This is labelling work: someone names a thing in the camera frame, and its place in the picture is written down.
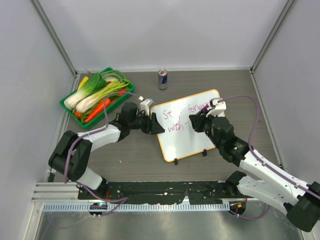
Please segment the whiteboard with orange frame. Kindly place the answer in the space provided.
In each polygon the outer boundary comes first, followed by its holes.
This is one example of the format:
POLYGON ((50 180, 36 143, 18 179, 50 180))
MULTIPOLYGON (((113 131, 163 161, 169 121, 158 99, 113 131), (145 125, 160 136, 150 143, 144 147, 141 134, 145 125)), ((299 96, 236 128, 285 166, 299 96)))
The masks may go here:
POLYGON ((157 138, 166 162, 173 162, 215 148, 205 133, 194 131, 189 115, 198 113, 210 103, 211 99, 219 97, 218 90, 211 89, 151 108, 151 112, 156 113, 158 123, 165 130, 164 133, 159 133, 157 138))

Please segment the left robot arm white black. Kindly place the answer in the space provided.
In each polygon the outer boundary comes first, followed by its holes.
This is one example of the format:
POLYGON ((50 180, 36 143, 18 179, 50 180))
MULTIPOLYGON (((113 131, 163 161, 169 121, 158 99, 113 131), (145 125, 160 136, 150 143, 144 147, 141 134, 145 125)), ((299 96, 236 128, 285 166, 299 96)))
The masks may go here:
POLYGON ((80 133, 66 131, 50 156, 48 165, 63 174, 67 180, 88 188, 93 198, 102 199, 107 194, 108 183, 88 167, 91 152, 122 141, 132 130, 141 130, 150 135, 164 133, 156 113, 150 111, 153 103, 150 98, 143 100, 140 106, 126 102, 107 126, 80 133))

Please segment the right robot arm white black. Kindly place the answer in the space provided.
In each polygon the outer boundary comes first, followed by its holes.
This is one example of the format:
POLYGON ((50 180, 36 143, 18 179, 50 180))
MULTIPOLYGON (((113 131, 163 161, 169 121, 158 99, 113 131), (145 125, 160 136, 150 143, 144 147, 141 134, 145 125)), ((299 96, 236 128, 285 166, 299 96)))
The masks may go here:
POLYGON ((237 137, 226 117, 208 115, 206 110, 189 115, 192 128, 205 133, 224 160, 244 170, 228 179, 226 193, 256 198, 282 212, 298 229, 311 232, 320 220, 320 184, 300 180, 263 157, 237 137))

